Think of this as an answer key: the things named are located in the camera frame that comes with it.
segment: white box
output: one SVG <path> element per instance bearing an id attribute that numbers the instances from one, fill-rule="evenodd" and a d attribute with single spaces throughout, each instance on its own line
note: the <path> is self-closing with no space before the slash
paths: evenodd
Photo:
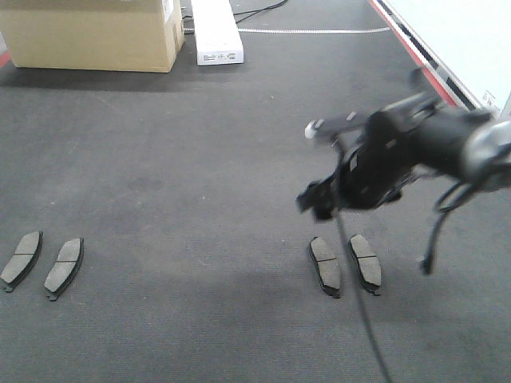
<path id="1" fill-rule="evenodd" d="M 192 0 L 198 65 L 244 62 L 240 32 L 228 0 Z"/>

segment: gray carpet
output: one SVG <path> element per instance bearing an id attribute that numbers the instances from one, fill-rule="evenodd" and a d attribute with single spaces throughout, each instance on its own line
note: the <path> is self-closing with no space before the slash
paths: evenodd
<path id="1" fill-rule="evenodd" d="M 363 0 L 297 0 L 244 26 L 384 23 Z M 0 381 L 382 381 L 345 259 L 334 300 L 305 251 L 321 235 L 343 257 L 335 225 L 295 197 L 335 166 L 307 122 L 410 95 L 414 63 L 391 32 L 242 38 L 244 64 L 199 68 L 188 37 L 169 75 L 0 69 L 0 266 L 45 233 L 34 270 L 0 294 Z M 511 381 L 509 194 L 456 212 L 435 274 L 418 271 L 449 185 L 347 216 L 381 257 L 382 295 L 364 294 L 376 337 L 395 381 Z M 48 302 L 78 236 L 81 270 Z"/>

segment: white label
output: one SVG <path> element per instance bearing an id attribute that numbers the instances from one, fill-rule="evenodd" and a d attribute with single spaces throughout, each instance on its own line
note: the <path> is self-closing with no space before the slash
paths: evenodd
<path id="1" fill-rule="evenodd" d="M 173 0 L 161 0 L 161 4 L 163 5 L 163 15 L 165 19 L 165 23 L 170 19 L 170 15 L 174 10 L 174 1 Z"/>

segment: cardboard box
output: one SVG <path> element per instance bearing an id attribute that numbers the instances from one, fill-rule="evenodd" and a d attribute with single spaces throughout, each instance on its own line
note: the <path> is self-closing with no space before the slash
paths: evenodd
<path id="1" fill-rule="evenodd" d="M 169 72 L 181 19 L 180 0 L 0 0 L 18 67 Z"/>

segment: black wire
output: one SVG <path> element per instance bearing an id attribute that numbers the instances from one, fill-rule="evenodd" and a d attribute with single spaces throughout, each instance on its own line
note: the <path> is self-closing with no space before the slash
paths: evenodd
<path id="1" fill-rule="evenodd" d="M 341 218 L 341 212 L 336 211 L 335 218 L 337 221 L 337 228 L 339 230 L 339 236 L 341 237 L 341 242 L 343 243 L 343 251 L 346 254 L 347 261 L 349 264 L 353 263 L 353 259 L 350 259 L 350 254 L 352 250 L 348 246 L 348 238 L 346 235 L 346 231 L 344 229 L 343 220 Z M 367 313 L 366 305 L 363 301 L 360 286 L 357 283 L 358 272 L 355 270 L 355 265 L 351 267 L 353 272 L 351 273 L 351 281 L 353 282 L 353 288 L 355 290 L 355 297 L 358 303 L 358 311 L 360 313 L 360 317 L 362 318 L 362 323 L 366 328 L 367 338 L 369 339 L 369 344 L 371 349 L 373 350 L 374 357 L 378 362 L 378 366 L 380 371 L 385 379 L 386 383 L 392 383 L 392 377 L 390 376 L 389 368 L 386 365 L 385 359 L 383 358 L 382 351 L 378 346 L 378 341 L 376 341 L 376 337 L 374 335 L 373 326 L 370 323 L 369 314 Z"/>
<path id="2" fill-rule="evenodd" d="M 333 191 L 335 203 L 337 205 L 337 208 L 335 209 L 335 221 L 337 222 L 337 228 L 339 230 L 339 237 L 341 239 L 341 247 L 342 251 L 344 251 L 344 254 L 346 255 L 348 264 L 351 265 L 351 281 L 353 283 L 353 288 L 355 290 L 355 297 L 358 303 L 358 311 L 360 313 L 360 317 L 362 318 L 362 323 L 366 329 L 367 338 L 369 339 L 369 344 L 371 349 L 373 350 L 374 357 L 376 358 L 376 362 L 378 363 L 378 366 L 380 368 L 380 372 L 383 375 L 383 378 L 385 379 L 386 383 L 393 383 L 392 377 L 390 376 L 390 371 L 388 366 L 386 365 L 385 359 L 383 358 L 382 351 L 380 350 L 378 346 L 378 341 L 376 340 L 376 337 L 374 335 L 373 326 L 370 323 L 370 317 L 367 313 L 366 305 L 363 301 L 360 286 L 358 285 L 358 271 L 356 270 L 356 265 L 353 262 L 353 259 L 355 258 L 355 255 L 353 255 L 353 251 L 351 250 L 350 246 L 348 245 L 348 238 L 346 234 L 346 230 L 343 225 L 343 219 L 341 216 L 341 206 L 342 201 L 339 196 L 339 190 L 340 190 L 340 166 L 337 167 L 336 174 L 335 174 L 335 180 L 334 180 L 334 186 L 335 189 Z"/>
<path id="3" fill-rule="evenodd" d="M 256 16 L 257 14 L 260 14 L 261 12 L 264 12 L 267 10 L 276 10 L 277 8 L 280 8 L 281 6 L 286 4 L 287 2 L 289 2 L 289 0 L 282 0 L 281 2 L 277 2 L 276 4 L 272 4 L 270 6 L 265 6 L 264 8 L 259 8 L 258 10 L 245 10 L 243 12 L 236 12 L 233 15 L 234 16 L 240 16 L 242 14 L 247 15 L 244 18 L 241 18 L 240 20 L 236 20 L 236 24 L 240 24 L 241 22 L 247 20 L 248 18 L 251 18 L 252 16 Z M 193 20 L 193 17 L 192 16 L 184 16 L 183 19 L 188 19 L 186 21 L 190 22 L 191 20 Z"/>

